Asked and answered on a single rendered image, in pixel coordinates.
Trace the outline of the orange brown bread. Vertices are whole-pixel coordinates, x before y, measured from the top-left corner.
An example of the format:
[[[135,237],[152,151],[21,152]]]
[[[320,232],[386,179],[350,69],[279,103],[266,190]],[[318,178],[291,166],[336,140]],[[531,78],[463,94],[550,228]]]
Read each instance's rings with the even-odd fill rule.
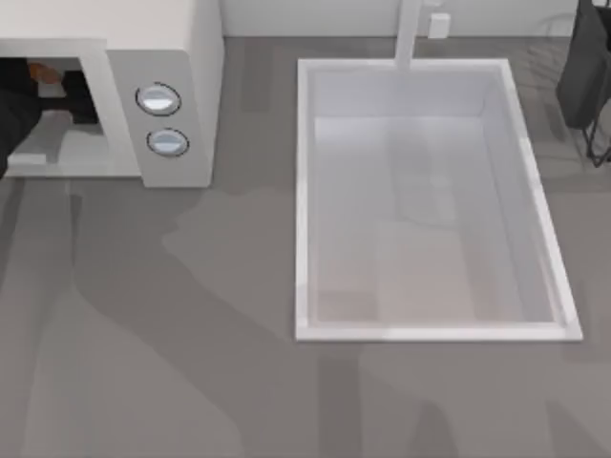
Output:
[[[32,62],[28,64],[30,77],[32,80],[43,84],[58,84],[62,81],[62,74],[56,69]]]

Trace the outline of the small round microwave knob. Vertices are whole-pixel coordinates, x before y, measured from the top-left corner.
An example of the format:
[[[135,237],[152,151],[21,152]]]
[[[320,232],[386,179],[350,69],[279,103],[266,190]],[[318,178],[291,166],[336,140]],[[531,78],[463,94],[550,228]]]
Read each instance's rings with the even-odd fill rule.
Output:
[[[182,156],[190,147],[189,139],[185,134],[169,128],[149,133],[146,143],[152,152],[165,157]]]

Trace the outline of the white sink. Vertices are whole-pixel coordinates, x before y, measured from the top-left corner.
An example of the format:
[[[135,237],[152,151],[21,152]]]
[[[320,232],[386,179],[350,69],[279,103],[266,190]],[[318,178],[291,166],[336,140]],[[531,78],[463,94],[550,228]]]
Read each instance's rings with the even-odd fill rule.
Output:
[[[579,342],[505,59],[302,59],[300,342]]]

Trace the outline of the pale microwave oven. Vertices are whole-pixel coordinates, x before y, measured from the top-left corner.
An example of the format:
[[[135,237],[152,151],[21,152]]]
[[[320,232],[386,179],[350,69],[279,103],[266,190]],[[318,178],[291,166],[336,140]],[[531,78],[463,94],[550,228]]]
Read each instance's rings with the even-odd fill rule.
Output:
[[[223,74],[220,0],[0,0],[0,57],[85,73],[98,125],[45,112],[5,177],[138,177],[150,188],[204,188],[213,176]],[[152,116],[138,88],[175,89],[180,109]],[[159,156],[149,133],[175,129],[189,150]]]

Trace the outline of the white wall socket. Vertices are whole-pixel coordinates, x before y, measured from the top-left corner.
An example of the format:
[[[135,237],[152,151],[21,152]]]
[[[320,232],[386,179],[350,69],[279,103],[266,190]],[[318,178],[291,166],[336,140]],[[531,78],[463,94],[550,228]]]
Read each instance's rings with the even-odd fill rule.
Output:
[[[445,12],[434,12],[430,16],[428,38],[445,39],[450,35],[452,17]]]

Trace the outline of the tall white tap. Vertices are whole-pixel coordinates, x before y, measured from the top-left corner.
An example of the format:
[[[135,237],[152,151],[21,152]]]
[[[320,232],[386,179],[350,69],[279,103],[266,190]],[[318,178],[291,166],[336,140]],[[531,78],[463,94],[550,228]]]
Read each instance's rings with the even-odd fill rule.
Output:
[[[410,67],[422,10],[426,7],[437,8],[444,3],[445,0],[399,0],[394,54],[394,63],[399,70]]]

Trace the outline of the large round microwave knob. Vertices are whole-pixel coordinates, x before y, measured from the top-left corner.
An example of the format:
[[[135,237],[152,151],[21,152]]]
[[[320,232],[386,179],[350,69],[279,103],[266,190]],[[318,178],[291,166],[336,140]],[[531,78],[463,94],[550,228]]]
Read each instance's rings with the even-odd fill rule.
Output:
[[[136,103],[148,115],[169,116],[180,109],[181,98],[171,86],[156,82],[137,89]]]

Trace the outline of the black metal frame chair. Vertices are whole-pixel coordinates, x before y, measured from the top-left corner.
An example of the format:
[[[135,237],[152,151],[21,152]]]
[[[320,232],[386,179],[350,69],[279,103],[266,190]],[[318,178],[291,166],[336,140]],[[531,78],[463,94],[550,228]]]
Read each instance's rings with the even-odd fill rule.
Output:
[[[581,132],[586,157],[599,168],[611,163],[611,141],[601,154],[595,137],[611,101],[611,0],[579,0],[556,96],[567,128]]]

